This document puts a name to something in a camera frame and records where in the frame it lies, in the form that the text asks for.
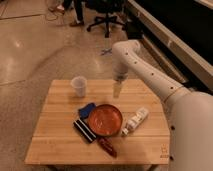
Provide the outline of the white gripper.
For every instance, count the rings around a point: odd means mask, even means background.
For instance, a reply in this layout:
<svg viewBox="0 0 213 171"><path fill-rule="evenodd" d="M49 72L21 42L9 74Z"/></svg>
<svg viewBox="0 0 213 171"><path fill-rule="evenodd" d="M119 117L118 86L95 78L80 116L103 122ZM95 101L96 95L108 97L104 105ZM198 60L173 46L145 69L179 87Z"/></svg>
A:
<svg viewBox="0 0 213 171"><path fill-rule="evenodd" d="M128 76L128 67L121 62L116 62L113 66L113 74L114 80L118 81L113 84L113 97L118 98L122 90L121 82Z"/></svg>

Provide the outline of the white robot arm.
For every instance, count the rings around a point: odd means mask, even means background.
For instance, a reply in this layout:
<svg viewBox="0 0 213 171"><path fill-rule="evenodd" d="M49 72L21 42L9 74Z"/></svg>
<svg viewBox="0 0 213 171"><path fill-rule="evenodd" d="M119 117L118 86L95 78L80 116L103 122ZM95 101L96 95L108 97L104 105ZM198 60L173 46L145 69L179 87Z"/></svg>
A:
<svg viewBox="0 0 213 171"><path fill-rule="evenodd" d="M138 56L137 40L116 42L116 81L131 69L167 106L170 112L168 171L213 171L213 95L190 91Z"/></svg>

